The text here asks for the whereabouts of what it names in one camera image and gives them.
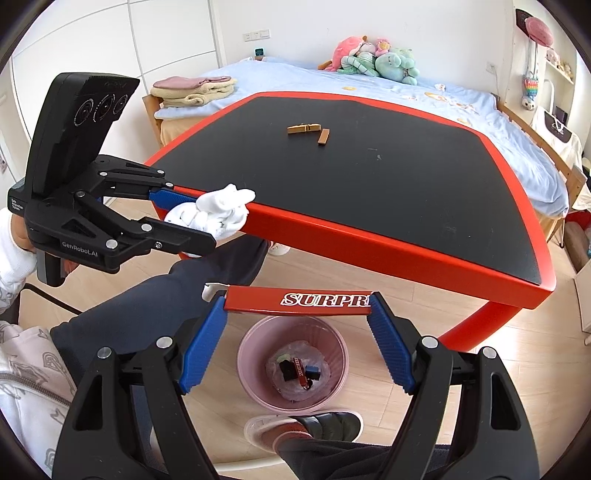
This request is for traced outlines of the person's left hand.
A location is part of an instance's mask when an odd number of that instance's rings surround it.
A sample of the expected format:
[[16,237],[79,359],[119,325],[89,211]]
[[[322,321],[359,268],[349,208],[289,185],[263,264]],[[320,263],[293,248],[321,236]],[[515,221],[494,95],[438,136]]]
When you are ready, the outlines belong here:
[[[19,248],[30,252],[35,252],[35,247],[29,240],[24,219],[14,214],[11,215],[11,235]],[[78,264],[73,261],[64,260],[63,266],[65,274],[69,275],[78,267]]]

